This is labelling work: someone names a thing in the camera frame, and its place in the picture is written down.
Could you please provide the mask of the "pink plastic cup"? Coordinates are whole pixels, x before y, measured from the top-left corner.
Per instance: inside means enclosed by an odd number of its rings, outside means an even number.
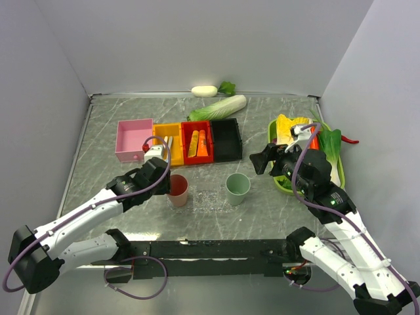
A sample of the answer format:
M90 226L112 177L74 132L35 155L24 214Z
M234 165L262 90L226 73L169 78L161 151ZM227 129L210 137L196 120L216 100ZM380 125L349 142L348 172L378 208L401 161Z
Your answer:
M182 207L186 204L188 199L188 181L182 175L170 176L171 189L167 194L169 201L175 207Z

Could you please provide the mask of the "mint green plastic cup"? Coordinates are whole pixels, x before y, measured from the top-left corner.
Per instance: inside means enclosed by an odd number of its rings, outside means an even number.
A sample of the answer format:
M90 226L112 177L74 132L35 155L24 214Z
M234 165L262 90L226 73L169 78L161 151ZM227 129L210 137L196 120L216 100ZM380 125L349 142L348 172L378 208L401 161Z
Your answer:
M239 205L251 187L249 178L242 173L233 173L226 179L227 201L232 206Z

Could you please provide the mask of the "clear textured acrylic tray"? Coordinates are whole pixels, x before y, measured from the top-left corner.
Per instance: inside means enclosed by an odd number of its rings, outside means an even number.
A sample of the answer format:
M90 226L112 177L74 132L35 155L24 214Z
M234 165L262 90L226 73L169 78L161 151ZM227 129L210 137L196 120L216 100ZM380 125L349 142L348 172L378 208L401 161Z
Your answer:
M186 208L197 213L232 213L235 207L226 199L226 189L223 185L198 184L189 188Z

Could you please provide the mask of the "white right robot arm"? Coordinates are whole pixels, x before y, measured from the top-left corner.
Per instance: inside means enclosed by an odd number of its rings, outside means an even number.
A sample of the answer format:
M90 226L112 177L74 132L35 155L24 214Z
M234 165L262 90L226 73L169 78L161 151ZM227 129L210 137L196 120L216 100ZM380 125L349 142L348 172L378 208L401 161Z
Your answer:
M347 193L331 181L324 152L270 143L250 156L258 175L272 162L270 176L288 178L294 194L346 251L344 259L302 227L287 237L287 256L315 264L353 300L359 314L398 314L412 303L419 313L419 284L407 281L378 249Z

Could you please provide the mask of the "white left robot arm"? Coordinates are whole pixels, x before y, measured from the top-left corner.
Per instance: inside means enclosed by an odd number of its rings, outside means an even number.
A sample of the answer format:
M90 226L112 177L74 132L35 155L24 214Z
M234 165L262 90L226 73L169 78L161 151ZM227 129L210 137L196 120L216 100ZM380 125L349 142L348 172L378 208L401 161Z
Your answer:
M131 243L118 229L86 241L79 238L154 195L168 194L170 188L169 164L158 157L114 177L97 195L66 215L34 230L26 225L16 230L6 274L14 272L22 283L21 288L34 294L78 266L100 261L126 262Z

